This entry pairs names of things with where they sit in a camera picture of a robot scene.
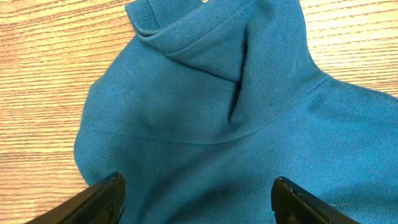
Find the wooden table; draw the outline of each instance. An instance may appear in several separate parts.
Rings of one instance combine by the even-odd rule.
[[[90,85],[134,36],[129,1],[0,0],[0,223],[24,223],[87,187],[73,142]],[[398,96],[397,0],[302,7],[320,68]]]

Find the wood grain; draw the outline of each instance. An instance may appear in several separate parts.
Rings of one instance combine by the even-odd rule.
[[[24,223],[86,187],[73,142],[90,85],[134,36],[129,1],[0,0],[0,223]],[[320,68],[398,96],[398,1],[302,7]]]

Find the black object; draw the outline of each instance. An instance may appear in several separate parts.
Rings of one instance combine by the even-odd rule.
[[[271,205],[277,224],[358,223],[285,177],[275,180],[271,190]]]
[[[117,224],[125,188],[124,177],[113,173],[28,224]],[[285,177],[275,180],[271,204],[277,224],[358,223]]]
[[[125,187],[124,177],[113,173],[27,224],[117,224]]]

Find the blue fabric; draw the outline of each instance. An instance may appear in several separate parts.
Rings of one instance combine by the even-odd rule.
[[[275,223],[286,176],[361,223],[398,223],[398,100],[339,82],[298,0],[137,0],[90,88],[75,160],[127,180],[122,223]]]

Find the folded fabric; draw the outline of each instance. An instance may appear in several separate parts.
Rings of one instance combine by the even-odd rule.
[[[286,176],[360,223],[398,223],[398,100],[339,82],[298,0],[137,0],[90,88],[75,160],[126,178],[121,223],[275,223]]]

